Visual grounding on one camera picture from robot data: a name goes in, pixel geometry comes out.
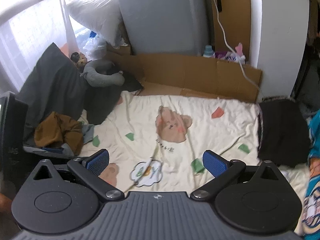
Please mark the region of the purple white package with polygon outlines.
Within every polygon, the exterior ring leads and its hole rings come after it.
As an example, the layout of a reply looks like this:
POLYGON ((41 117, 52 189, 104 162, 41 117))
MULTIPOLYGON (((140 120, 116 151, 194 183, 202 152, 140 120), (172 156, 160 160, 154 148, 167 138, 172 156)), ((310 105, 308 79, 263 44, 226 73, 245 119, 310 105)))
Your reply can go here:
POLYGON ((243 54, 243 46, 242 43, 239 43, 235 47, 235 52, 231 51, 216 51, 214 54, 214 57, 216 59, 220 60, 227 60, 227 61, 232 61, 232 62, 241 62, 242 64, 245 64, 246 62, 246 57, 243 54))

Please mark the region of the blue cap bottle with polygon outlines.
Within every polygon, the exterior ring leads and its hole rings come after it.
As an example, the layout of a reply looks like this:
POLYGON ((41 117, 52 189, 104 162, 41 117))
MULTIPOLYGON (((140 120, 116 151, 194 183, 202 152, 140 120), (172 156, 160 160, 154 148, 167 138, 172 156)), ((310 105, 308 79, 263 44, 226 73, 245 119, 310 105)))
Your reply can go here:
POLYGON ((213 51, 212 45, 205 46, 203 57, 205 57, 205 58, 214 58, 215 57, 215 52, 213 51))

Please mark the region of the leopard plush toy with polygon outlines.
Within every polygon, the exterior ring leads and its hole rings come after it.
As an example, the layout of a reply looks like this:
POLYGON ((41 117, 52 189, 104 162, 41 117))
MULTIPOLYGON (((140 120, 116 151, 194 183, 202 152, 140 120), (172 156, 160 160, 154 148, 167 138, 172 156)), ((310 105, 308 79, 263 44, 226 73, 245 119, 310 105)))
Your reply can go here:
POLYGON ((71 60, 78 69, 84 68, 87 64, 87 58, 83 53, 74 52, 71 54, 71 60))

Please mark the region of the black folded garment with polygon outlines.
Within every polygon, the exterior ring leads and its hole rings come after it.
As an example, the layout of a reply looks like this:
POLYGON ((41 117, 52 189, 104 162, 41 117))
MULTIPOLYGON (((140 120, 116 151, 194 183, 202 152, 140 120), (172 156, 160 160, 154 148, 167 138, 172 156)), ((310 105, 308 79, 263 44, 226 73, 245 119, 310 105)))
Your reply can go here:
POLYGON ((311 141, 297 103, 288 98, 273 98, 258 106, 258 158, 291 168, 306 163, 311 141))

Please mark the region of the grey neck pillow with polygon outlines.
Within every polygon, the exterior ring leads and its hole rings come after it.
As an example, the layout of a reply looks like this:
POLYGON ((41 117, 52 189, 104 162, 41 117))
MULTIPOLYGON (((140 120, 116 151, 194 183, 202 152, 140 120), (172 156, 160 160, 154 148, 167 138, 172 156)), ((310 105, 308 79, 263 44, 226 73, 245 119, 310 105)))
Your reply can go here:
POLYGON ((106 72, 114 66, 114 63, 109 60, 100 59, 89 61, 80 76, 83 77, 91 87, 122 86, 125 78, 121 71, 111 75, 98 72, 99 70, 106 72))

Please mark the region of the white pillow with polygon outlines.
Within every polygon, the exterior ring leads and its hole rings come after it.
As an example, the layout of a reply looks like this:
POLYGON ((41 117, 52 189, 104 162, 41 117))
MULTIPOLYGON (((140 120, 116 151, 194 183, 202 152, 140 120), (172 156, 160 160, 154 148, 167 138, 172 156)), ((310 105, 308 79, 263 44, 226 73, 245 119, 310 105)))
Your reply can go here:
POLYGON ((123 19, 118 0, 73 0, 67 8, 76 22, 98 34, 112 47, 120 47, 123 19))

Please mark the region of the grey wrapped mattress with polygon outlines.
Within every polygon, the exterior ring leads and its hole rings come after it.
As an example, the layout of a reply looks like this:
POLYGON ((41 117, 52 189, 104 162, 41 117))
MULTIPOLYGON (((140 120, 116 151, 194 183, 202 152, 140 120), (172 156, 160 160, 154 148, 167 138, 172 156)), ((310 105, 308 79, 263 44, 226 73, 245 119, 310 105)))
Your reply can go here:
POLYGON ((200 56, 209 43, 205 0, 118 0, 134 54, 200 56))

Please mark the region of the cream cartoon print blanket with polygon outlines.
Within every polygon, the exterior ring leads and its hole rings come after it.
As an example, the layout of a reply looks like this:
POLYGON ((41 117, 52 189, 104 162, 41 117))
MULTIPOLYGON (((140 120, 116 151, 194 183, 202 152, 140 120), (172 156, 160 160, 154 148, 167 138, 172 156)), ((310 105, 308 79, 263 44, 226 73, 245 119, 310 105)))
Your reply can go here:
POLYGON ((108 150, 123 192, 191 193, 212 179, 202 164, 206 150, 260 164, 258 113, 257 105, 238 100, 122 92, 120 103, 94 127, 94 139, 81 156, 108 150))

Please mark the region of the brown t-shirt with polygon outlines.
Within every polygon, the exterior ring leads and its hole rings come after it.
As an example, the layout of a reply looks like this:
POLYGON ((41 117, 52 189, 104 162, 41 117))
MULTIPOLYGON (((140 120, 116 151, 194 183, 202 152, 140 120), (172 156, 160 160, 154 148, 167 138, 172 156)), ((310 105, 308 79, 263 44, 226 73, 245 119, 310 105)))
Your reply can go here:
POLYGON ((52 112, 35 129, 34 141, 39 147, 60 148, 67 144, 74 155, 79 155, 84 145, 82 123, 52 112))

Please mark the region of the teal patterned blanket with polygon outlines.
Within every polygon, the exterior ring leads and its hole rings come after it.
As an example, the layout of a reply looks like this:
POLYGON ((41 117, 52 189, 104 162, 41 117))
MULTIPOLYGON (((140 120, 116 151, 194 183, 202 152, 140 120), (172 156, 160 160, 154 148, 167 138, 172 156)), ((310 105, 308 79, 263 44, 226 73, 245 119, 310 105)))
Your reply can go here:
POLYGON ((320 228, 320 178, 319 178, 319 111, 309 122, 311 149, 308 156, 309 184, 304 199, 302 229, 304 239, 319 239, 320 228))

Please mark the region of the brown cardboard sheet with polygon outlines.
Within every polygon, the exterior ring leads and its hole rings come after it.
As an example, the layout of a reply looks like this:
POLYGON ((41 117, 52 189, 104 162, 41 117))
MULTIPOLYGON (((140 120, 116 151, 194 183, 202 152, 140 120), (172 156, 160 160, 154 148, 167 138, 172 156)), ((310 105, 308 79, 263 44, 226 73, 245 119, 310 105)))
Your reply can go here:
POLYGON ((160 85, 186 88, 197 92, 255 102, 262 71, 249 65, 215 58, 178 54, 118 55, 106 57, 138 80, 160 85), (251 84, 246 78, 255 82, 251 84))

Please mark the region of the dark grey pillow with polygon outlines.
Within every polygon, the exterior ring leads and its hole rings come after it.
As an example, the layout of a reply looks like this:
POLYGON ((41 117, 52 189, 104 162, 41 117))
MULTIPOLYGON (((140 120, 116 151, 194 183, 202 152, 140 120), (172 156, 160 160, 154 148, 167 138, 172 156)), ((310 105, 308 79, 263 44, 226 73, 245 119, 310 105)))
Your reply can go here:
POLYGON ((24 136, 52 112, 78 120, 83 110, 89 124, 100 125, 116 106, 121 92, 135 92, 143 86, 128 72, 121 86, 93 88, 80 75, 74 63, 52 43, 41 55, 17 98, 28 105, 24 136))

